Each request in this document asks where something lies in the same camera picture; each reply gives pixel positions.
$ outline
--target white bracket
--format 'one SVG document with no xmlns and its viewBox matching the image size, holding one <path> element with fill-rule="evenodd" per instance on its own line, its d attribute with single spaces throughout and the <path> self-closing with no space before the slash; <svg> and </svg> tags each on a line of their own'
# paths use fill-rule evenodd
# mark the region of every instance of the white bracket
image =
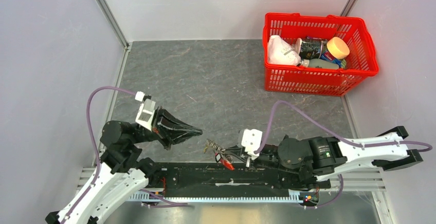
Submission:
<svg viewBox="0 0 436 224">
<path fill-rule="evenodd" d="M 244 151 L 251 156 L 252 160 L 259 157 L 255 151 L 260 147 L 262 132 L 256 129 L 244 129 L 239 131 L 239 143 L 244 147 Z"/>
<path fill-rule="evenodd" d="M 146 99 L 143 100 L 145 94 L 143 92 L 138 91 L 136 93 L 135 99 L 137 101 L 142 102 L 139 107 L 138 114 L 136 115 L 135 122 L 139 125 L 145 127 L 148 130 L 152 130 L 152 121 L 154 116 L 154 107 L 156 106 L 156 102 Z"/>
<path fill-rule="evenodd" d="M 69 216 L 66 216 L 72 205 L 90 186 L 90 183 L 96 174 L 96 170 L 72 201 L 64 209 L 59 211 L 58 221 L 62 222 L 63 219 L 66 219 L 65 224 L 87 223 L 96 204 L 104 197 L 110 187 L 112 187 L 124 175 L 124 173 L 111 174 L 111 170 L 112 169 L 106 165 L 106 163 L 101 164 L 100 173 L 97 176 L 98 179 L 95 184 L 91 185 L 90 190 L 74 208 L 73 212 Z"/>
<path fill-rule="evenodd" d="M 92 217 L 98 218 L 98 223 L 104 223 L 106 219 L 120 207 L 130 196 L 140 189 L 145 188 L 149 183 L 145 174 L 138 169 L 133 169 L 132 173 L 113 188 L 106 196 L 97 203 L 97 207 L 91 213 Z"/>
</svg>

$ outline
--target bottle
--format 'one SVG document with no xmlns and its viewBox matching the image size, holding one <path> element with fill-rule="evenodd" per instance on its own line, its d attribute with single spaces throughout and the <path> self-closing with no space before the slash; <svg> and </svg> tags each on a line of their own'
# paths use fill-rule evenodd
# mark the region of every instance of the bottle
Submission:
<svg viewBox="0 0 436 224">
<path fill-rule="evenodd" d="M 338 64 L 328 62 L 322 59 L 303 60 L 302 65 L 305 67 L 312 67 L 312 68 L 339 69 Z"/>
<path fill-rule="evenodd" d="M 295 51 L 302 59 L 319 58 L 333 62 L 342 68 L 345 68 L 346 65 L 344 58 L 350 54 L 347 44 L 336 36 L 328 41 L 309 36 L 307 39 L 298 38 L 295 43 Z"/>
</svg>

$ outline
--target red basket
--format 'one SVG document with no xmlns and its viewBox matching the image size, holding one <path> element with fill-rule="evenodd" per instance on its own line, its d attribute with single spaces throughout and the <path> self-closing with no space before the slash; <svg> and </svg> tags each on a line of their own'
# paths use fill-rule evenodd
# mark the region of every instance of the red basket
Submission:
<svg viewBox="0 0 436 224">
<path fill-rule="evenodd" d="M 324 39 L 337 36 L 350 48 L 347 66 L 333 70 L 270 64 L 267 44 L 271 35 L 279 35 L 289 44 L 306 36 Z M 267 13 L 262 41 L 265 48 L 265 89 L 269 91 L 340 97 L 366 77 L 378 73 L 374 43 L 361 18 Z"/>
</svg>

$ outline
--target basket handle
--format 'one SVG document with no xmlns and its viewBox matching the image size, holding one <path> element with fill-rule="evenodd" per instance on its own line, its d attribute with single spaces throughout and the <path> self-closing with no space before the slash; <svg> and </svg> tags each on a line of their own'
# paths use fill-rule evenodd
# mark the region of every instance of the basket handle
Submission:
<svg viewBox="0 0 436 224">
<path fill-rule="evenodd" d="M 326 16 L 326 18 L 339 18 L 339 16 L 329 14 L 329 15 Z"/>
<path fill-rule="evenodd" d="M 266 51 L 266 45 L 268 45 L 268 36 L 267 36 L 267 28 L 266 26 L 263 27 L 263 32 L 262 32 L 262 42 L 263 42 L 263 48 Z"/>
</svg>

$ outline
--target purple cable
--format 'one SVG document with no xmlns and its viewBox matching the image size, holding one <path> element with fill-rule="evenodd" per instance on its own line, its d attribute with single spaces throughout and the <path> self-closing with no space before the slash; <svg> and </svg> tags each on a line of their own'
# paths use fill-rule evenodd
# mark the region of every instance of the purple cable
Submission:
<svg viewBox="0 0 436 224">
<path fill-rule="evenodd" d="M 88 130 L 89 130 L 89 135 L 91 136 L 91 142 L 93 144 L 93 149 L 94 149 L 94 153 L 96 156 L 96 173 L 94 175 L 94 178 L 92 179 L 91 183 L 89 184 L 89 186 L 86 188 L 86 190 L 82 193 L 82 195 L 80 195 L 80 197 L 77 199 L 77 201 L 75 203 L 72 204 L 71 208 L 69 209 L 69 211 L 65 214 L 65 216 L 70 216 L 70 214 L 74 211 L 74 209 L 76 208 L 76 206 L 80 203 L 80 201 L 86 196 L 86 194 L 91 190 L 91 185 L 93 185 L 98 178 L 98 175 L 100 174 L 100 168 L 101 168 L 101 164 L 100 164 L 100 157 L 98 154 L 98 148 L 97 148 L 97 143 L 95 142 L 95 138 L 94 138 L 94 133 L 93 133 L 93 128 L 91 126 L 91 118 L 90 118 L 90 114 L 89 114 L 89 110 L 91 107 L 91 101 L 93 100 L 93 97 L 95 96 L 95 94 L 101 90 L 104 89 L 112 89 L 112 90 L 116 90 L 116 91 L 120 91 L 120 92 L 124 92 L 126 94 L 129 95 L 133 95 L 135 96 L 136 94 L 134 92 L 125 90 L 125 89 L 121 89 L 121 88 L 117 88 L 117 87 L 113 87 L 113 86 L 103 86 L 100 87 L 96 90 L 94 90 L 91 95 L 88 98 L 88 103 L 86 104 L 86 122 L 88 124 Z M 66 221 L 66 219 L 62 219 L 61 224 L 64 224 Z"/>
<path fill-rule="evenodd" d="M 259 149 L 257 149 L 255 151 L 255 154 L 259 153 L 260 151 L 262 151 L 263 147 L 266 144 L 266 141 L 268 140 L 269 137 L 269 133 L 271 131 L 271 125 L 273 124 L 273 118 L 274 118 L 274 114 L 276 113 L 276 109 L 277 106 L 279 104 L 286 104 L 287 106 L 289 106 L 290 108 L 292 108 L 293 110 L 295 110 L 296 112 L 298 112 L 299 114 L 301 114 L 303 117 L 305 117 L 306 119 L 308 119 L 310 122 L 314 123 L 317 127 L 323 129 L 325 132 L 331 134 L 333 137 L 336 137 L 337 139 L 339 139 L 340 141 L 351 145 L 351 146 L 355 146 L 358 148 L 362 148 L 363 145 L 361 145 L 360 143 L 353 143 L 348 139 L 343 138 L 342 136 L 332 132 L 331 130 L 325 128 L 324 126 L 322 126 L 321 124 L 319 124 L 318 122 L 316 122 L 315 120 L 313 120 L 311 117 L 309 117 L 307 114 L 305 114 L 303 111 L 301 111 L 300 109 L 298 109 L 296 106 L 286 102 L 286 101 L 277 101 L 276 103 L 274 103 L 272 109 L 271 109 L 271 114 L 269 115 L 269 121 L 268 121 L 268 127 L 266 129 L 265 135 L 262 136 L 262 142 L 259 146 Z M 365 145 L 365 147 L 379 147 L 379 146 L 386 146 L 386 145 L 396 145 L 396 142 L 384 142 L 384 143 L 373 143 L 373 144 L 368 144 Z M 419 152 L 427 152 L 433 149 L 433 146 L 431 146 L 428 143 L 423 143 L 423 142 L 415 142 L 415 141 L 401 141 L 400 144 L 413 144 L 413 145 L 422 145 L 422 146 L 426 146 L 427 148 L 423 148 L 418 150 Z"/>
<path fill-rule="evenodd" d="M 159 199 L 160 201 L 169 204 L 169 205 L 160 205 L 160 206 L 150 206 L 150 208 L 170 208 L 170 207 L 185 207 L 185 206 L 188 206 L 188 204 L 186 202 L 171 202 L 171 201 L 168 201 L 168 200 L 164 199 L 161 196 L 158 196 L 158 195 L 156 195 L 156 194 L 154 194 L 154 193 L 152 193 L 150 191 L 147 191 L 146 189 L 141 189 L 140 191 L 146 192 L 146 193 L 152 195 L 153 197 Z"/>
</svg>

